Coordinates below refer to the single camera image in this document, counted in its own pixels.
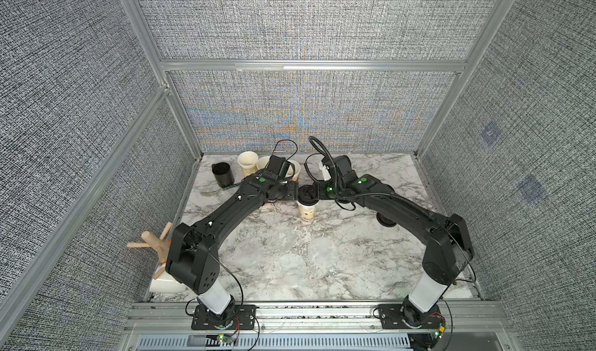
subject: mounting plate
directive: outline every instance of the mounting plate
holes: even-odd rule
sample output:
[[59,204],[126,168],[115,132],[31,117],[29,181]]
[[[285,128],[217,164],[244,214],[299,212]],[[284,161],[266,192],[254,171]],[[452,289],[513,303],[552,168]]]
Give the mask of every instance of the mounting plate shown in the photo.
[[[240,330],[252,330],[255,327],[255,314],[257,311],[257,306],[254,304],[245,304],[240,308],[238,311],[238,315],[236,316],[238,320],[240,320]],[[232,325],[227,328],[226,330],[222,330],[222,333],[225,332],[234,332],[236,327],[238,326],[238,320],[234,319]],[[192,324],[190,325],[190,329],[192,330],[214,330],[215,325],[207,318],[207,314],[201,306],[197,306],[194,309],[194,315],[192,316]]]
[[[402,321],[402,317],[399,315],[400,304],[380,304],[377,308],[383,329],[411,329]],[[438,329],[440,325],[441,319],[429,317],[428,323],[423,324],[418,329]]]

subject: marble countertop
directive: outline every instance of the marble countertop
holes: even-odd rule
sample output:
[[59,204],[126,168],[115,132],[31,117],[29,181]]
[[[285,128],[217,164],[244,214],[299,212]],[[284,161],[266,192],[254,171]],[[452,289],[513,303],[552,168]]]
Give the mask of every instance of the marble countertop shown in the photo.
[[[433,208],[408,154],[350,154],[359,176],[369,173],[421,206]],[[296,155],[300,182],[312,183],[304,170],[306,155]],[[315,176],[320,156],[309,160]],[[206,155],[188,199],[183,222],[201,220],[236,188],[204,197],[200,191],[217,190],[211,165],[227,162],[235,181],[242,178],[236,155]],[[381,226],[376,212],[356,206],[340,209],[333,201],[320,201],[311,224],[301,222],[295,201],[251,213],[227,237],[219,250],[221,262],[242,283],[245,300],[402,299],[422,273],[424,245],[399,225]],[[235,280],[223,269],[222,285],[240,300]],[[446,298],[472,298],[467,284],[453,285]],[[194,298],[190,289],[179,294],[155,294],[152,302],[182,302]]]

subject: black cable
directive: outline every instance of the black cable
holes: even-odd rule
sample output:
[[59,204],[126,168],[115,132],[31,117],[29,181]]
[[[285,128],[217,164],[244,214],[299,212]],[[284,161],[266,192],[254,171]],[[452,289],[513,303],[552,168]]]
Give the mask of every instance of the black cable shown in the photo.
[[294,157],[294,154],[298,153],[298,144],[296,144],[296,142],[295,142],[294,140],[292,140],[292,139],[281,139],[281,140],[279,140],[277,143],[275,143],[275,146],[273,147],[273,151],[271,151],[271,155],[273,155],[273,154],[275,153],[275,150],[277,149],[277,145],[278,145],[279,143],[281,143],[282,141],[289,141],[289,142],[293,142],[293,143],[294,143],[294,145],[296,146],[296,150],[294,151],[294,153],[292,153],[292,155],[290,155],[290,156],[289,156],[289,157],[286,159],[286,161],[288,161],[290,158]]
[[216,319],[215,317],[210,317],[209,312],[208,311],[205,311],[205,308],[203,307],[203,303],[201,303],[200,301],[198,301],[201,304],[201,307],[203,308],[203,311],[205,311],[205,314],[207,315],[207,317],[210,317],[211,318],[211,321],[213,321],[213,322],[223,322],[225,324],[229,320],[234,319],[236,317],[236,315],[238,315],[238,312],[240,311],[240,309],[242,308],[242,305],[244,304],[244,291],[242,290],[242,285],[240,285],[240,281],[238,280],[238,278],[236,277],[236,275],[233,274],[232,271],[230,271],[226,266],[224,266],[222,264],[222,262],[220,262],[217,258],[215,258],[215,256],[213,255],[213,253],[209,249],[207,249],[207,252],[209,253],[209,255],[211,255],[211,257],[213,259],[215,259],[216,262],[219,263],[220,266],[223,267],[223,269],[225,269],[230,275],[232,275],[232,277],[234,278],[234,280],[236,280],[236,282],[238,283],[238,287],[240,287],[240,295],[242,296],[242,300],[240,301],[240,306],[238,307],[237,310],[235,310],[235,312],[231,316],[226,317],[223,320]]
[[473,280],[464,280],[464,279],[456,279],[456,281],[465,281],[465,282],[471,282],[472,284],[476,282],[476,272],[474,271],[474,268],[472,267],[472,263],[470,263],[470,259],[468,259],[468,255],[464,252],[464,249],[461,248],[461,246],[459,246],[459,243],[457,242],[457,240],[449,233],[449,231],[447,230],[447,228],[443,227],[443,229],[445,230],[445,233],[453,240],[453,242],[457,245],[457,247],[459,248],[459,250],[461,251],[461,254],[464,256],[464,258],[466,258],[466,262],[468,263],[468,266],[470,267],[470,270],[472,270],[472,274],[474,275],[474,279]]
[[196,298],[190,299],[190,300],[187,302],[187,305],[184,307],[184,312],[186,312],[186,313],[187,313],[187,315],[188,315],[188,316],[190,316],[190,317],[194,317],[194,315],[188,312],[188,305],[189,305],[189,304],[190,304],[190,302],[192,302],[193,300],[197,300],[197,299],[196,299]]
[[250,347],[248,350],[246,350],[246,351],[250,351],[250,350],[252,350],[252,349],[253,349],[253,348],[254,348],[254,347],[257,345],[257,343],[259,342],[259,337],[260,337],[260,325],[259,325],[259,321],[257,320],[257,317],[255,317],[255,321],[257,322],[257,326],[258,326],[258,327],[257,327],[257,340],[256,340],[256,341],[255,341],[255,343],[254,343],[254,344],[253,344],[253,345],[252,345],[252,346],[251,346],[251,347]]
[[310,176],[312,181],[314,181],[315,183],[319,183],[319,184],[325,184],[327,182],[325,182],[324,180],[319,180],[319,179],[315,178],[315,176],[310,172],[310,169],[308,168],[308,159],[310,157],[312,157],[313,155],[317,155],[317,154],[325,156],[323,153],[313,153],[313,154],[309,155],[308,157],[306,157],[306,160],[304,161],[304,169],[306,170],[306,173],[308,174],[308,176]]
[[335,200],[335,202],[336,202],[336,205],[338,205],[340,208],[342,208],[342,209],[344,209],[344,210],[346,210],[346,211],[348,211],[348,212],[353,212],[353,211],[356,209],[356,204],[355,204],[355,203],[353,203],[353,202],[350,202],[350,203],[352,204],[352,206],[353,206],[354,208],[345,208],[344,206],[342,206],[342,205],[339,203],[339,201],[337,200],[337,198],[334,198],[333,200]]
[[447,349],[447,347],[449,347],[449,343],[451,342],[451,338],[453,337],[453,314],[451,314],[451,308],[449,308],[449,303],[447,303],[447,301],[445,299],[443,299],[443,302],[445,302],[445,305],[447,306],[447,309],[449,310],[449,318],[451,319],[451,331],[449,333],[449,339],[447,340],[447,344],[445,345],[445,348],[443,348],[443,351],[445,351]]
[[310,144],[312,145],[312,147],[315,148],[315,150],[318,153],[323,154],[325,156],[325,158],[327,158],[327,160],[332,164],[332,168],[333,168],[333,172],[334,172],[334,176],[333,176],[333,190],[336,192],[336,194],[337,194],[338,197],[341,197],[339,187],[337,186],[337,165],[336,165],[335,161],[333,160],[333,157],[332,157],[331,153],[329,153],[329,151],[327,150],[327,147],[325,146],[325,144],[323,144],[316,137],[309,136],[308,137],[308,141],[310,142]]
[[348,201],[350,199],[354,199],[354,198],[360,198],[360,197],[364,197],[364,196],[385,196],[385,197],[391,197],[391,198],[395,198],[407,205],[412,206],[413,208],[415,208],[416,210],[418,210],[422,215],[426,216],[428,218],[429,221],[433,221],[433,212],[431,212],[429,209],[424,208],[420,205],[418,205],[417,203],[413,202],[412,200],[402,197],[399,194],[395,193],[395,194],[390,194],[390,193],[384,193],[384,192],[363,192],[363,193],[358,193],[358,194],[354,194],[351,196],[346,196],[343,197],[342,199]]
[[313,146],[313,148],[315,148],[315,150],[318,153],[323,154],[325,156],[325,158],[327,158],[331,162],[331,165],[332,165],[332,168],[333,168],[333,172],[334,172],[334,175],[335,175],[333,177],[333,180],[334,180],[334,184],[333,185],[334,185],[334,189],[336,191],[337,197],[340,200],[342,200],[342,201],[349,201],[350,199],[360,198],[360,197],[369,196],[369,195],[370,196],[378,195],[378,196],[391,197],[391,198],[395,198],[395,199],[397,199],[397,200],[399,200],[399,201],[401,201],[401,202],[403,202],[403,203],[405,203],[407,205],[412,206],[414,209],[416,209],[420,213],[422,213],[422,215],[426,216],[428,220],[430,220],[430,221],[433,220],[433,213],[430,210],[428,210],[428,209],[426,209],[426,208],[418,205],[417,203],[413,202],[412,200],[410,200],[408,198],[405,198],[405,197],[402,197],[402,196],[400,196],[398,194],[389,194],[389,193],[383,193],[383,192],[364,192],[364,193],[360,193],[360,194],[356,194],[356,195],[351,195],[351,196],[346,196],[346,197],[342,196],[343,191],[342,191],[342,189],[340,189],[340,187],[339,187],[339,185],[337,183],[338,182],[338,180],[337,180],[337,165],[336,165],[335,161],[333,160],[331,153],[329,153],[329,150],[327,150],[327,147],[319,139],[317,139],[316,137],[309,136],[308,137],[308,141],[310,142],[310,144]]

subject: aluminum frame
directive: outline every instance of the aluminum frame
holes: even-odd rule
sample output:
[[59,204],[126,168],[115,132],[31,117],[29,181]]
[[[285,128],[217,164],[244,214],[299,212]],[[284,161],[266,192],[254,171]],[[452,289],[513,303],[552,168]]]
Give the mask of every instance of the aluminum frame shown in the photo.
[[499,26],[505,19],[505,16],[507,16],[507,13],[515,1],[516,0],[496,0],[495,5],[493,6],[484,26],[482,27],[481,32],[476,37],[472,49],[468,54],[466,69],[462,73],[457,74],[451,83],[451,87],[447,91],[443,102],[439,105],[439,108],[435,112],[435,115],[431,119],[426,131],[420,139],[420,143],[418,144],[418,148],[416,150],[416,155],[418,158],[422,158],[424,154],[426,154],[428,147],[447,119],[449,112],[451,112],[451,109],[455,105],[459,95],[464,90],[464,87],[472,76],[474,69],[480,63],[484,52],[488,48],[492,39],[495,37]]
[[4,345],[21,316],[62,257],[63,252],[89,216],[95,203],[100,199],[130,149],[149,124],[167,92],[168,88],[165,85],[157,88],[149,102],[110,151],[77,200],[64,214],[54,232],[35,254],[26,270],[0,303],[0,347]]
[[185,140],[187,141],[188,147],[194,155],[194,158],[199,159],[202,156],[201,146],[198,142],[197,135],[194,134],[194,130],[192,129],[192,125],[186,111],[184,110],[184,106],[180,101],[180,97],[176,93],[174,84],[172,80],[168,78],[166,73],[161,70],[159,67],[159,63],[161,60],[159,49],[155,41],[153,40],[153,36],[151,31],[149,30],[149,26],[147,25],[147,21],[142,14],[141,7],[138,4],[137,0],[120,0],[122,6],[124,7],[124,11],[130,20],[130,25],[134,29],[135,33],[137,34],[137,38],[141,43],[141,47],[145,51],[145,56],[147,56],[147,60],[149,61],[149,65],[151,66],[153,73],[160,84],[167,84],[168,88],[170,89],[170,95],[168,95],[168,103],[170,104],[170,109],[172,110],[172,114],[174,115],[176,122],[178,123],[178,128],[180,132],[182,132]]
[[[412,161],[413,161],[414,166],[416,167],[418,176],[420,176],[422,185],[424,185],[424,189],[426,190],[426,193],[430,197],[433,204],[436,206],[437,211],[443,215],[447,215],[447,210],[445,209],[445,206],[443,206],[443,202],[441,202],[441,200],[439,198],[439,194],[437,193],[437,191],[435,189],[435,186],[433,186],[433,183],[428,178],[428,171],[426,171],[424,164],[415,155],[412,155]],[[468,280],[471,280],[473,278],[474,275],[472,273],[472,269],[470,268],[470,266],[466,266],[466,274],[467,274]],[[473,284],[471,282],[466,282],[465,284],[469,286],[470,291],[472,292],[472,295],[478,296],[481,299],[486,298],[478,281],[474,282]]]
[[[296,333],[414,333],[428,330],[383,330],[373,317],[379,304],[401,304],[400,300],[348,300],[309,302],[246,302],[257,306],[261,334]],[[453,299],[449,309],[439,302],[446,318],[446,327],[454,332],[495,332],[503,349],[517,350],[517,334],[509,323],[500,302]],[[119,350],[136,347],[142,334],[218,334],[213,331],[192,331],[185,313],[186,302],[134,303]]]
[[433,60],[234,60],[234,59],[168,59],[160,61],[162,71],[453,71],[463,72],[466,61]]
[[[197,177],[198,167],[200,165],[200,162],[201,162],[201,159],[199,158],[192,164],[190,176],[188,177],[186,187],[184,187],[183,197],[180,199],[180,203],[178,204],[178,209],[176,210],[176,215],[174,216],[174,220],[172,221],[173,226],[178,226],[183,218],[184,209],[186,208],[186,204],[188,202],[188,198],[190,197],[190,193],[192,192],[192,186],[194,185],[194,181]],[[171,228],[166,239],[171,238],[173,232],[174,232],[174,228]],[[159,266],[161,266],[161,264],[162,263],[157,262],[153,272],[157,271],[157,268]],[[147,290],[145,291],[145,296],[143,297],[143,301],[145,301],[145,302],[149,302],[149,300],[151,299],[151,291],[149,291],[150,287],[151,287],[151,285],[148,285]]]

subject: black cup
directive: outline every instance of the black cup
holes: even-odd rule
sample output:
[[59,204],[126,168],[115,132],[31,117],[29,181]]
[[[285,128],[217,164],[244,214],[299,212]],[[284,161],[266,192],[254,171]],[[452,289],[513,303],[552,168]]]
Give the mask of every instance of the black cup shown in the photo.
[[234,174],[232,174],[232,169],[229,168],[229,164],[226,162],[211,165],[211,171],[215,176],[215,181],[221,188],[234,184]]

